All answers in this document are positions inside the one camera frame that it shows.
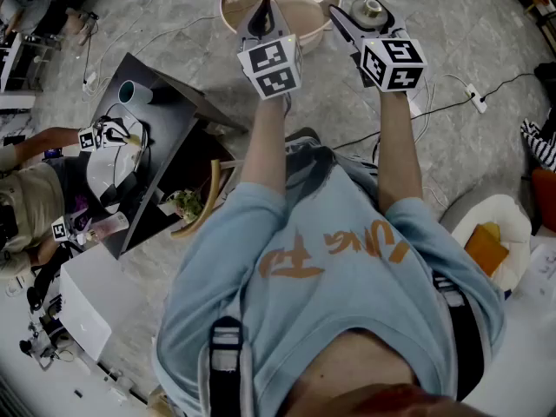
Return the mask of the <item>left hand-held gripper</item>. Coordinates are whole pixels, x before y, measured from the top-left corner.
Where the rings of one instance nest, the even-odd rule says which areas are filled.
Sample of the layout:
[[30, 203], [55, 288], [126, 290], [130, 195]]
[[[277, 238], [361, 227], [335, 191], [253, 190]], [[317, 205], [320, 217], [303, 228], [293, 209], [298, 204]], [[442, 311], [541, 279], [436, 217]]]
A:
[[301, 87], [301, 48], [297, 36], [290, 35], [288, 22], [275, 0], [261, 0], [249, 9], [237, 34], [240, 38], [263, 38], [267, 34], [271, 39], [278, 38], [237, 54], [244, 75], [262, 100]]

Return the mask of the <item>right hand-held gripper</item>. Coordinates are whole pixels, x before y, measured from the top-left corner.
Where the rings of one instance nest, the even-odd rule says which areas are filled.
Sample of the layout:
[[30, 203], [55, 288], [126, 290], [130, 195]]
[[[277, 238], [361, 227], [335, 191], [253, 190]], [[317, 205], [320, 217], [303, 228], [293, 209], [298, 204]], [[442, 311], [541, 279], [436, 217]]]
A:
[[330, 20], [343, 38], [357, 50], [354, 61], [365, 87], [380, 91], [407, 91], [417, 86], [427, 68], [420, 43], [409, 37], [404, 19], [390, 4], [375, 0], [387, 13], [379, 32], [357, 23], [339, 6], [328, 6]]

